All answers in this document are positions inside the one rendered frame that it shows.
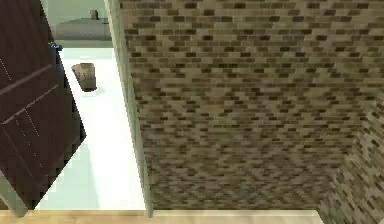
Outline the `brown waste bin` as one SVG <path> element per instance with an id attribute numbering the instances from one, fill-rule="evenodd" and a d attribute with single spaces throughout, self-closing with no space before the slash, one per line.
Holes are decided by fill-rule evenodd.
<path id="1" fill-rule="evenodd" d="M 95 66 L 93 63 L 79 63 L 71 67 L 75 74 L 80 88 L 84 92 L 91 92 L 97 89 Z"/>

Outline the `dark brown room door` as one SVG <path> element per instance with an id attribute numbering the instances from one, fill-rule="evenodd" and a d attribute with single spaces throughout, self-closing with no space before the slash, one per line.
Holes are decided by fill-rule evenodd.
<path id="1" fill-rule="evenodd" d="M 35 208 L 86 133 L 40 0 L 0 0 L 0 171 Z"/>

